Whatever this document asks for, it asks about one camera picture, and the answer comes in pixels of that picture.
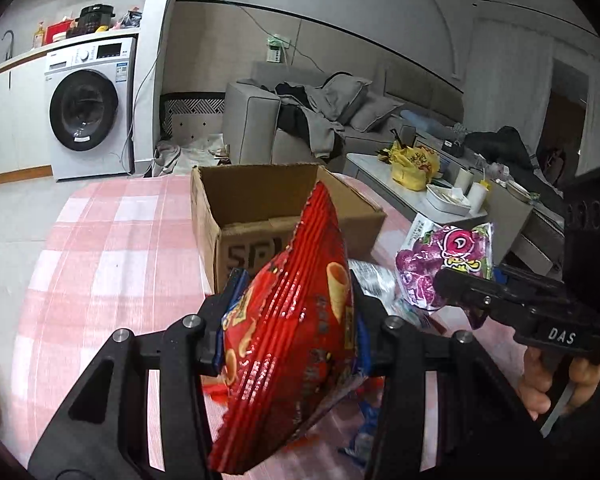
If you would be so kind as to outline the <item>right hand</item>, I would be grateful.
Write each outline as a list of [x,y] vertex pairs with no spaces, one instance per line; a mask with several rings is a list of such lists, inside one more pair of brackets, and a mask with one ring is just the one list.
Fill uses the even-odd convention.
[[[592,398],[600,383],[600,364],[594,365],[585,358],[575,358],[569,369],[570,380],[576,385],[567,404],[571,413]],[[524,374],[518,382],[517,393],[533,420],[550,409],[547,393],[553,385],[553,374],[542,362],[540,349],[528,347],[524,352]]]

